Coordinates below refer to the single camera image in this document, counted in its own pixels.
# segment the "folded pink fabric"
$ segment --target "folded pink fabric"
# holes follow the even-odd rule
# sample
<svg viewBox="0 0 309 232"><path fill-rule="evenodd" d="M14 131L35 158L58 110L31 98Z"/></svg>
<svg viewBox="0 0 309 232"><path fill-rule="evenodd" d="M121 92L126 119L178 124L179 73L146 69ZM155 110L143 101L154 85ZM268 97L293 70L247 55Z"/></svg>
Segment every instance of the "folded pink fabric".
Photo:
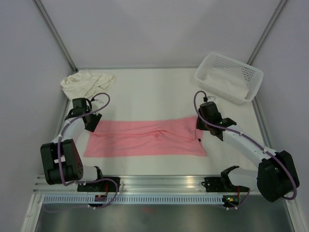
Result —
<svg viewBox="0 0 309 232"><path fill-rule="evenodd" d="M161 121L100 121L90 133L85 157L206 156L197 117Z"/></svg>

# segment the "gray floor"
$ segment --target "gray floor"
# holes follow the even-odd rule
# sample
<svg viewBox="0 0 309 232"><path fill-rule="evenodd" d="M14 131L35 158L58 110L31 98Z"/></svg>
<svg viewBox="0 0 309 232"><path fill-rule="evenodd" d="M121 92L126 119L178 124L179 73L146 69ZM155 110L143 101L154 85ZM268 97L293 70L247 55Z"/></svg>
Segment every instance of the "gray floor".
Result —
<svg viewBox="0 0 309 232"><path fill-rule="evenodd" d="M49 204L49 210L72 204ZM41 211L36 232L290 232L282 200L250 196L239 210L213 205L111 205L50 214Z"/></svg>

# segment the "laundry basket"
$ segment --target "laundry basket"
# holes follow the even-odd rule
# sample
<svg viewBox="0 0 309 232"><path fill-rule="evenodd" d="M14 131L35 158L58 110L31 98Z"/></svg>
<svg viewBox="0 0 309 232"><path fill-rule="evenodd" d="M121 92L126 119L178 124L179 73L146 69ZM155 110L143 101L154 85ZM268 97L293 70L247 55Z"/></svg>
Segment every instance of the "laundry basket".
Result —
<svg viewBox="0 0 309 232"><path fill-rule="evenodd" d="M240 98L236 94L206 83L205 79L210 70L220 71L225 78L233 75L233 77L244 80L249 90L247 96ZM194 78L198 81L200 88L237 105L241 105L253 100L261 86L263 76L264 74L261 70L248 64L216 53L209 53L198 67Z"/></svg>

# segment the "white cloth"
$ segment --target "white cloth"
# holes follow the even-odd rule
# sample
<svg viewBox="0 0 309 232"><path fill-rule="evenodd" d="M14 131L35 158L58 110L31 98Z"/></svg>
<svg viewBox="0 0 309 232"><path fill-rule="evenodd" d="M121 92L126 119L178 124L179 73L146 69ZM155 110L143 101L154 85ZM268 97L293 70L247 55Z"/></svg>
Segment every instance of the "white cloth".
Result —
<svg viewBox="0 0 309 232"><path fill-rule="evenodd" d="M97 93L107 92L115 82L115 76L98 71L82 70L61 81L68 99L91 98Z"/></svg>
<svg viewBox="0 0 309 232"><path fill-rule="evenodd" d="M204 82L225 93L245 99L249 92L249 88L242 76L243 75L239 70L231 69L229 72L223 72L216 69L210 69Z"/></svg>

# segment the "gray wall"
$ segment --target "gray wall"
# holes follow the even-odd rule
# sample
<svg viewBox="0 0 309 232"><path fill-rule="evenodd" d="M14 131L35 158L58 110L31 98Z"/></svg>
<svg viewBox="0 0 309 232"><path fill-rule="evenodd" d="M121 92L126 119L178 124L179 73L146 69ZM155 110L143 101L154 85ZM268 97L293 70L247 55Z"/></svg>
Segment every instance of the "gray wall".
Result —
<svg viewBox="0 0 309 232"><path fill-rule="evenodd" d="M289 151L300 179L298 200L309 218L309 1L292 0L254 66L265 76L258 100L271 140Z"/></svg>
<svg viewBox="0 0 309 232"><path fill-rule="evenodd" d="M0 230L21 229L70 70L31 0L0 1Z"/></svg>
<svg viewBox="0 0 309 232"><path fill-rule="evenodd" d="M247 61L279 0L42 0L78 68Z"/></svg>

